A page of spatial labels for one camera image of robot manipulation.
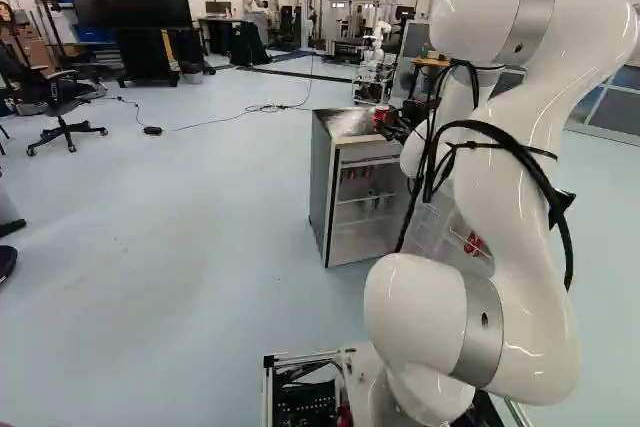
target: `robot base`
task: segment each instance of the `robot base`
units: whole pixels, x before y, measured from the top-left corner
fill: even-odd
[[[289,393],[285,390],[290,387],[283,385],[281,379],[292,369],[309,370],[304,379],[298,379],[304,384],[295,382],[305,386],[304,405],[287,402]],[[265,356],[262,382],[262,427],[421,427],[394,401],[382,361],[368,342],[309,355]],[[310,391],[314,385],[315,393]],[[506,399],[505,403],[516,425],[533,427],[518,404]],[[476,404],[451,427],[503,425],[493,405]]]

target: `cardboard box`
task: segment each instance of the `cardboard box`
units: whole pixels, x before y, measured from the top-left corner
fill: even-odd
[[[20,39],[35,39],[38,37],[38,30],[31,25],[25,25],[18,29],[18,36]]]
[[[5,40],[7,45],[12,47],[12,50],[15,52],[16,56],[24,65],[27,65],[22,54],[20,53],[20,48],[15,44],[14,39]],[[49,51],[47,50],[47,46],[44,40],[40,38],[29,39],[25,41],[20,41],[20,45],[22,45],[22,49],[24,50],[25,55],[29,59],[29,63],[32,66],[36,65],[46,65],[47,68],[43,71],[45,75],[53,74],[55,72],[55,67],[53,60],[49,56]]]
[[[32,66],[46,65],[47,68],[42,71],[45,75],[53,74],[55,72],[53,62],[51,57],[49,57],[49,51],[47,50],[44,40],[30,40],[22,44],[22,48],[24,49],[24,53],[27,54]]]

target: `yellow object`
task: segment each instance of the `yellow object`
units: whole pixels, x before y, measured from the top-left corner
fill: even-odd
[[[174,72],[180,71],[180,66],[173,56],[173,50],[171,49],[171,41],[169,40],[169,34],[166,29],[162,29],[162,41],[164,42],[164,50],[167,52],[167,60],[169,60],[169,68]]]

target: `power cable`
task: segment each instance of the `power cable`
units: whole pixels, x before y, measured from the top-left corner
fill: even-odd
[[[241,112],[239,112],[236,115],[232,115],[230,117],[222,117],[222,118],[214,118],[211,120],[207,120],[204,122],[198,122],[195,124],[189,124],[189,125],[185,125],[182,127],[178,127],[176,129],[169,129],[169,132],[181,132],[183,130],[188,130],[188,129],[193,129],[195,127],[200,127],[203,125],[210,125],[210,124],[217,124],[217,123],[221,123],[221,122],[229,122],[232,120],[236,120],[239,119],[240,117],[243,117],[247,114],[254,114],[254,113],[263,113],[263,114],[275,114],[277,112],[281,112],[281,111],[285,111],[285,110],[305,110],[305,111],[310,111],[313,109],[308,109],[303,107],[307,101],[309,100],[310,96],[311,96],[311,87],[313,84],[313,66],[314,66],[314,57],[315,54],[311,56],[311,69],[309,70],[309,82],[307,84],[307,94],[305,95],[304,99],[296,104],[274,104],[274,103],[268,103],[268,104],[254,104],[254,105],[249,105],[247,107],[245,107]],[[106,100],[116,100],[118,102],[122,102],[124,104],[131,104],[134,106],[134,108],[136,109],[136,123],[138,125],[140,125],[141,127],[152,127],[149,124],[145,124],[143,121],[140,120],[140,105],[133,101],[133,100],[127,100],[125,98],[123,98],[122,96],[118,95],[115,97],[103,97],[103,99]]]
[[[431,100],[431,94],[435,87],[435,100],[440,97],[440,90],[442,88],[443,79],[446,77],[446,73],[454,67],[464,66],[469,71],[469,76],[471,80],[471,88],[472,88],[472,97],[473,97],[473,108],[474,110],[478,107],[479,102],[479,82],[478,82],[478,70],[481,68],[475,67],[469,62],[466,61],[457,61],[453,60],[451,62],[451,66],[443,69],[438,73],[434,82],[429,86],[429,92],[427,94],[427,102]],[[433,195],[438,191],[438,189],[442,186],[447,177],[451,174],[454,167],[456,151],[459,148],[499,148],[507,150],[511,155],[515,157],[516,160],[522,164],[522,166],[527,170],[533,181],[536,183],[542,194],[544,195],[547,203],[549,204],[549,228],[553,228],[555,225],[558,226],[558,230],[560,232],[560,237],[562,239],[562,244],[564,247],[565,254],[565,275],[564,275],[564,286],[566,290],[569,290],[572,280],[573,280],[573,245],[571,241],[571,234],[569,231],[569,226],[567,225],[567,221],[564,217],[565,210],[569,207],[573,198],[575,196],[571,194],[567,194],[562,191],[556,190],[548,177],[532,156],[532,154],[546,155],[548,157],[557,159],[557,157],[550,153],[543,151],[541,149],[537,149],[535,147],[528,147],[520,144],[511,134],[505,132],[504,130],[496,127],[495,125],[488,124],[486,122],[481,122],[478,120],[457,120],[450,122],[448,124],[443,125],[437,132],[435,132],[436,126],[436,114],[437,114],[437,104],[433,109],[433,112],[429,113],[426,118],[427,122],[427,131],[425,137],[420,136],[424,140],[424,148],[422,150],[422,154],[420,156],[420,161],[418,163],[418,170],[416,173],[416,178],[413,184],[413,188],[411,189],[411,199],[409,201],[409,206],[407,208],[407,212],[405,213],[405,217],[403,219],[403,224],[400,230],[400,234],[398,236],[398,241],[396,244],[395,252],[400,252],[402,246],[404,244],[404,238],[411,223],[411,218],[413,216],[413,212],[415,210],[415,205],[418,200],[419,194],[423,192],[423,202],[430,203]],[[472,130],[475,132],[479,132],[490,139],[492,139],[495,144],[486,144],[486,143],[478,143],[473,141],[468,141],[460,144],[448,144],[450,146],[450,150],[444,155],[444,157],[438,162],[436,165],[436,153],[438,148],[438,141],[442,133],[450,128],[466,128],[468,130]]]

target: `black floor strip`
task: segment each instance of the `black floor strip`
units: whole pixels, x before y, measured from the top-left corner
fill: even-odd
[[[287,77],[301,77],[303,79],[326,80],[328,82],[342,82],[344,84],[351,83],[351,79],[345,79],[342,77],[329,77],[327,75],[310,75],[310,74],[302,74],[298,72],[284,72],[282,70],[260,69],[258,67],[238,67],[238,70],[246,70],[248,72],[258,72],[260,74],[274,74],[274,75],[285,75]]]

